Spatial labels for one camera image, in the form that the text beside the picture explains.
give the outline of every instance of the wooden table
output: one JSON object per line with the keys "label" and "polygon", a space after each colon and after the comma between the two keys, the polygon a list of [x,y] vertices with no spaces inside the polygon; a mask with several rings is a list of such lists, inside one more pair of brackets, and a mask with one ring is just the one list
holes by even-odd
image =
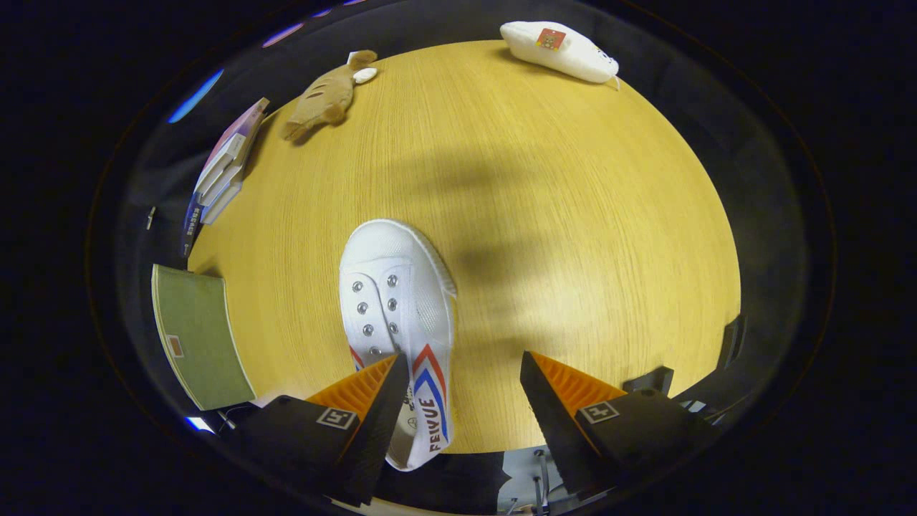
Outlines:
{"label": "wooden table", "polygon": [[378,68],[340,126],[289,142],[293,103],[269,117],[242,191],[193,249],[191,271],[226,279],[259,405],[353,373],[337,268],[376,218],[422,231],[458,286],[449,453],[544,443],[523,350],[617,386],[666,365],[673,396],[715,368],[739,312],[732,232],[640,94],[519,62],[501,40]]}

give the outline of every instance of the green book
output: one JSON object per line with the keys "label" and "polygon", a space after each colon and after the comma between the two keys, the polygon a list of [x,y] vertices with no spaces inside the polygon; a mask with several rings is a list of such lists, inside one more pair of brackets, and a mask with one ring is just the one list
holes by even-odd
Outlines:
{"label": "green book", "polygon": [[151,282],[162,349],[197,408],[253,400],[229,326],[223,278],[154,264]]}

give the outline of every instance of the book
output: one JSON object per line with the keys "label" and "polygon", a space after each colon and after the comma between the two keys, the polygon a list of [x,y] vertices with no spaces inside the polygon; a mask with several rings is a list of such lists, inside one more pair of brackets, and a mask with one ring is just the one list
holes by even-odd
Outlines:
{"label": "book", "polygon": [[219,180],[226,168],[247,149],[245,144],[247,139],[244,134],[234,134],[220,146],[216,153],[211,154],[211,158],[208,158],[201,175],[197,178],[197,185],[194,186],[194,192],[201,194],[201,204],[206,205],[204,198],[208,192],[213,190],[214,183]]}
{"label": "book", "polygon": [[[201,193],[201,199],[205,206],[209,206],[213,203],[216,195],[245,165],[245,161],[249,157],[251,144],[255,140],[255,133],[258,131],[258,127],[264,119],[264,110],[267,108],[269,102],[268,99],[263,97],[249,107],[242,116],[236,118],[236,121],[223,131],[223,135],[220,136],[220,139],[216,142],[214,150],[210,152],[210,156],[207,157],[207,161],[204,164],[204,171],[201,172],[201,176],[197,180],[197,185],[194,186],[194,191]],[[207,168],[210,163],[219,159],[218,150],[221,149],[227,141],[238,136],[245,137],[245,139],[243,140],[243,147],[233,156],[233,167],[226,170],[229,166],[229,163],[226,163],[222,168],[216,166],[208,172]]]}
{"label": "book", "polygon": [[198,228],[200,226],[201,215],[204,213],[204,205],[201,204],[201,194],[197,192],[191,195],[191,202],[188,203],[188,211],[184,214],[184,227],[182,229],[182,256],[187,258],[191,255],[191,246],[194,245],[194,239],[197,238]]}
{"label": "book", "polygon": [[150,282],[162,351],[194,405],[210,410],[253,400],[229,323],[223,278],[154,264]]}
{"label": "book", "polygon": [[[241,188],[239,185],[235,191],[226,190],[234,178],[241,178],[251,144],[264,119],[264,110],[268,104],[268,99],[262,98],[249,107],[241,117],[223,131],[219,140],[216,141],[216,146],[207,156],[204,169],[197,177],[197,183],[194,185],[188,210],[185,213],[182,229],[182,257],[187,258],[191,255],[194,240],[201,229],[204,209],[217,202],[220,197],[219,202],[223,206],[220,209],[212,210],[212,218],[209,219],[210,222],[206,222],[212,223]],[[221,197],[223,192],[226,192],[226,196]]]}
{"label": "book", "polygon": [[213,224],[216,218],[220,216],[230,201],[232,201],[239,190],[242,189],[242,174],[237,174],[232,178],[228,185],[216,196],[213,204],[205,206],[201,216],[201,222],[204,224]]}

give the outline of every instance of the white sneaker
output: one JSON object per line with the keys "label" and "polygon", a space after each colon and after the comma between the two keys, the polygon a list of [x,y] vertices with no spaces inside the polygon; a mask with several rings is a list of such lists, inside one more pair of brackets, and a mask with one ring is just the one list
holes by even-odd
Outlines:
{"label": "white sneaker", "polygon": [[340,265],[340,301],[359,371],[399,351],[410,387],[385,459],[411,471],[455,438],[449,412],[449,356],[455,284],[433,245],[414,228],[370,220],[350,235]]}
{"label": "white sneaker", "polygon": [[595,46],[591,39],[565,25],[551,21],[514,21],[501,25],[500,35],[513,56],[523,61],[592,83],[604,83],[617,77],[618,62]]}

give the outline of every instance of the red and blue stripe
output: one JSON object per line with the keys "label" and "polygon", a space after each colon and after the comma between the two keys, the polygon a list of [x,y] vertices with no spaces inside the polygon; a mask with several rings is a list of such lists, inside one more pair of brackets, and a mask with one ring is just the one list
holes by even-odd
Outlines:
{"label": "red and blue stripe", "polygon": [[[424,360],[427,361],[428,367],[424,368],[424,372],[420,375],[417,374],[417,369],[423,364]],[[430,370],[433,370],[436,374],[436,379],[439,380],[439,385],[442,388],[436,386],[436,382],[433,377],[430,375]],[[436,356],[433,355],[433,350],[430,349],[430,344],[424,346],[423,351],[417,355],[417,358],[414,359],[414,365],[412,366],[414,372],[414,394],[417,394],[417,391],[420,389],[424,383],[430,386],[430,391],[433,393],[433,399],[436,401],[436,405],[439,407],[439,420],[440,427],[443,430],[443,437],[446,438],[446,441],[449,440],[449,434],[446,425],[446,378],[443,376],[443,370],[439,367],[439,362],[436,360]]]}

